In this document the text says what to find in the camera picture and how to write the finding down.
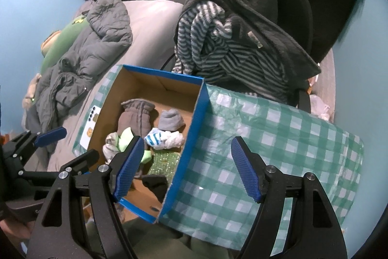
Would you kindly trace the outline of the person's left hand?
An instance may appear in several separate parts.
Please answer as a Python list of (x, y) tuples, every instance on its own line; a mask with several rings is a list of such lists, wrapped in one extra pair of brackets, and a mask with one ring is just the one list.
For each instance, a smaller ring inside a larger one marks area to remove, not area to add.
[(14, 217), (1, 220), (1, 229), (15, 247), (20, 247), (21, 242), (31, 238), (35, 222), (19, 222)]

